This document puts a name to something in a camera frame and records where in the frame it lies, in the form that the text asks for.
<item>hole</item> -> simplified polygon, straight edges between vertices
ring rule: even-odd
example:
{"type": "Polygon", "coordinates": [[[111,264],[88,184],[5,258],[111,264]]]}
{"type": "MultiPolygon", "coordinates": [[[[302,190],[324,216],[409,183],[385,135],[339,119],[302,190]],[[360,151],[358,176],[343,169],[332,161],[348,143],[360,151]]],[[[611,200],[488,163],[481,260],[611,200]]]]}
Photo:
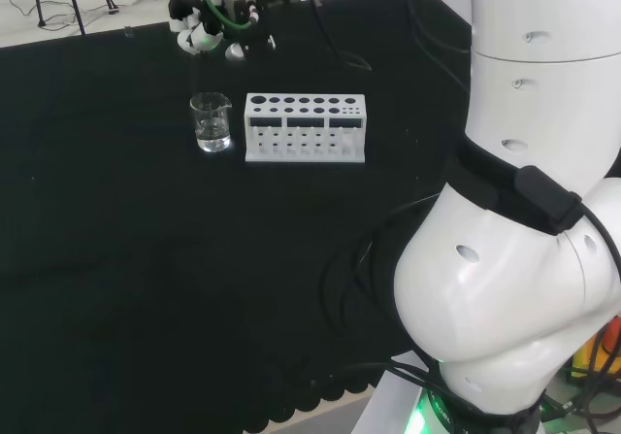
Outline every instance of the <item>hole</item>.
{"type": "Polygon", "coordinates": [[[482,392],[483,391],[481,389],[480,385],[473,383],[470,379],[464,378],[464,381],[466,382],[468,387],[471,388],[472,390],[474,390],[475,392],[482,392]]]}
{"type": "Polygon", "coordinates": [[[528,145],[520,140],[503,140],[503,146],[506,150],[510,150],[512,152],[526,152],[528,149],[528,145]]]}
{"type": "Polygon", "coordinates": [[[595,254],[596,252],[598,252],[598,246],[595,243],[595,240],[593,240],[590,235],[584,236],[584,244],[586,245],[586,249],[591,254],[595,254]]]}
{"type": "Polygon", "coordinates": [[[472,248],[459,245],[457,247],[457,252],[459,252],[459,255],[462,256],[464,259],[466,259],[471,264],[476,264],[479,261],[478,253],[472,248]]]}

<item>black band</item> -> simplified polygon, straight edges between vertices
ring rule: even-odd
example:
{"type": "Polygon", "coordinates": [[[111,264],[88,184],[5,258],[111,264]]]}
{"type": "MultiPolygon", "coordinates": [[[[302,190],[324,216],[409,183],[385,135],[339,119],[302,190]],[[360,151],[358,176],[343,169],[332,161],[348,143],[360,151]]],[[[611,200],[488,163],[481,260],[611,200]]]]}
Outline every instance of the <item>black band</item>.
{"type": "Polygon", "coordinates": [[[478,207],[548,235],[572,228],[581,199],[536,167],[518,169],[464,137],[448,184],[478,207]]]}
{"type": "Polygon", "coordinates": [[[540,424],[539,400],[527,410],[511,416],[477,415],[443,400],[432,391],[427,397],[441,425],[451,434],[536,434],[540,424]]]}

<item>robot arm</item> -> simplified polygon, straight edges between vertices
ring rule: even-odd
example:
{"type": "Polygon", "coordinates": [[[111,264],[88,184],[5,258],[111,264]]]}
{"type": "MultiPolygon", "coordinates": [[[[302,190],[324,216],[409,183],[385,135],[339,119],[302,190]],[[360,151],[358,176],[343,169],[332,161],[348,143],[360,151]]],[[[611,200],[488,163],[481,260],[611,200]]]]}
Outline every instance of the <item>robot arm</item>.
{"type": "Polygon", "coordinates": [[[260,23],[260,0],[170,0],[170,27],[178,33],[180,47],[199,54],[216,49],[229,41],[226,56],[244,60],[250,45],[276,47],[274,38],[260,23]]]}
{"type": "MultiPolygon", "coordinates": [[[[621,181],[603,180],[621,149],[620,73],[621,0],[473,0],[467,157],[539,167],[583,197],[621,247],[621,181]]],[[[481,207],[454,180],[397,266],[406,330],[486,414],[533,407],[621,311],[593,225],[542,230],[510,207],[481,207]]]]}

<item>table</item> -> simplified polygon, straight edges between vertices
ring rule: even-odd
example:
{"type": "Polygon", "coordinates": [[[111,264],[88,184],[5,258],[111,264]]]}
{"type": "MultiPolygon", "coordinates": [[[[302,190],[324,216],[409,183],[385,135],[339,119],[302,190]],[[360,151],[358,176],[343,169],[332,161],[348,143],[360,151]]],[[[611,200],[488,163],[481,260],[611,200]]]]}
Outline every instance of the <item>table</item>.
{"type": "MultiPolygon", "coordinates": [[[[355,290],[332,332],[319,276],[337,247],[441,189],[468,98],[412,46],[403,0],[324,3],[372,74],[335,66],[303,4],[272,10],[278,53],[264,62],[191,58],[165,24],[0,50],[2,432],[259,432],[379,378],[330,382],[343,365],[408,349],[355,290]],[[232,150],[196,148],[198,90],[231,99],[232,150]],[[246,164],[248,92],[365,94],[367,163],[246,164]]],[[[419,10],[468,46],[439,0],[419,10]]],[[[443,58],[467,78],[468,60],[443,58]]],[[[421,219],[379,242],[388,311],[421,219]]],[[[346,271],[327,283],[330,310],[346,271]]]]}

